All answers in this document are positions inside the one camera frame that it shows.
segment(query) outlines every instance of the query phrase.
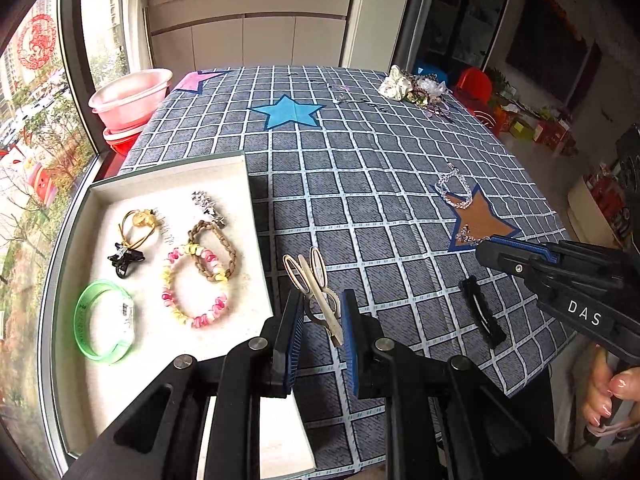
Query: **silver screw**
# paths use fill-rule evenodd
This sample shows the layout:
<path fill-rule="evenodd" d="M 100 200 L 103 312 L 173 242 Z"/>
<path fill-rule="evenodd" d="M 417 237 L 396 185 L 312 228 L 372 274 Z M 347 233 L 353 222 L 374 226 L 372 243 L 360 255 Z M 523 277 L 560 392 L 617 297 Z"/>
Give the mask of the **silver screw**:
<path fill-rule="evenodd" d="M 249 348 L 251 350 L 262 350 L 269 342 L 263 337 L 254 337 L 249 340 Z"/>
<path fill-rule="evenodd" d="M 463 355 L 455 355 L 451 358 L 451 366 L 455 370 L 469 370 L 469 368 L 471 368 L 471 361 Z"/>
<path fill-rule="evenodd" d="M 393 350 L 394 346 L 396 346 L 396 342 L 393 339 L 389 339 L 388 337 L 381 337 L 380 339 L 376 339 L 376 348 L 378 350 L 382 350 L 383 352 Z"/>
<path fill-rule="evenodd" d="M 178 357 L 174 359 L 174 366 L 178 368 L 178 370 L 189 368 L 192 364 L 193 357 L 187 354 L 178 355 Z"/>

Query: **blue chair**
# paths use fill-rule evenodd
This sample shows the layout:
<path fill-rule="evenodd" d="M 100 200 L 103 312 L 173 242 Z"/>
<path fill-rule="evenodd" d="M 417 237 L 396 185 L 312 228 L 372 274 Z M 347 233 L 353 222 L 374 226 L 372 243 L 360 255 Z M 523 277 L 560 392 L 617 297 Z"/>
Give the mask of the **blue chair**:
<path fill-rule="evenodd" d="M 444 81 L 445 85 L 449 86 L 449 76 L 447 76 L 446 72 L 444 72 L 442 69 L 423 62 L 418 62 L 415 64 L 414 75 L 427 74 L 435 74 L 436 76 L 438 76 L 438 83 L 442 83 Z"/>

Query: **black screen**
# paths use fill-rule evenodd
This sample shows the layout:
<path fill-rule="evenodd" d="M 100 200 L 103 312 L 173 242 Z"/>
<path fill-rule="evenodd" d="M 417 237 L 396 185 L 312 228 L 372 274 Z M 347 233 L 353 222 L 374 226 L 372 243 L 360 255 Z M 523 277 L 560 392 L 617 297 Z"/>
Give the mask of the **black screen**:
<path fill-rule="evenodd" d="M 507 63 L 565 101 L 580 71 L 587 45 L 545 0 L 527 0 Z"/>

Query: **white cabinet door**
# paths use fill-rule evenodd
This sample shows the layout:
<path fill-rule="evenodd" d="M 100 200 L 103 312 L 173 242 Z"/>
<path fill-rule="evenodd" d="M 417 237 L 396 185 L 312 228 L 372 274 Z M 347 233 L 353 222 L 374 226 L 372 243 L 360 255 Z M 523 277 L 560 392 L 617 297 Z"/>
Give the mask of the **white cabinet door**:
<path fill-rule="evenodd" d="M 174 73 L 170 85 L 173 88 L 189 72 L 196 70 L 193 60 L 191 27 L 163 32 L 151 37 L 154 65 L 168 68 Z"/>
<path fill-rule="evenodd" d="M 340 66 L 344 20 L 297 16 L 293 64 Z"/>
<path fill-rule="evenodd" d="M 293 16 L 245 18 L 242 24 L 244 65 L 291 64 L 295 23 Z"/>
<path fill-rule="evenodd" d="M 191 27 L 196 70 L 242 66 L 242 19 Z"/>

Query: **table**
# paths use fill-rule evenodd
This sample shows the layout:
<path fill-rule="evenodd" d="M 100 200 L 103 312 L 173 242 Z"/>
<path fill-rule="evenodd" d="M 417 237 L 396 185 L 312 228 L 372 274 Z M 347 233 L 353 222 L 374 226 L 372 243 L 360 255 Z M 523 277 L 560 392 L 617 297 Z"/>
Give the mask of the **table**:
<path fill-rule="evenodd" d="M 433 186 L 450 161 L 518 237 L 554 241 L 565 230 L 514 156 L 464 107 L 447 97 L 452 122 L 428 118 L 415 105 L 377 94 L 384 76 L 315 66 L 193 75 L 178 85 L 185 91 L 167 96 L 120 171 L 244 150 L 272 304 L 282 305 L 290 287 L 282 255 L 306 254 L 316 245 L 331 288 L 354 288 L 361 312 L 377 317 L 386 336 L 431 358 L 466 354 L 511 395 L 572 334 L 536 308 L 522 280 L 480 267 L 472 250 L 449 250 L 456 215 Z M 336 92 L 370 104 L 335 104 Z M 249 109 L 288 98 L 299 115 L 273 128 L 268 121 L 284 120 L 277 110 Z M 462 191 L 453 179 L 449 185 Z M 460 294 L 458 282 L 470 274 L 508 336 L 495 351 Z M 321 327 L 306 322 L 304 328 L 294 391 L 316 457 L 313 476 L 381 462 L 383 403 L 355 399 L 342 349 L 330 345 Z"/>

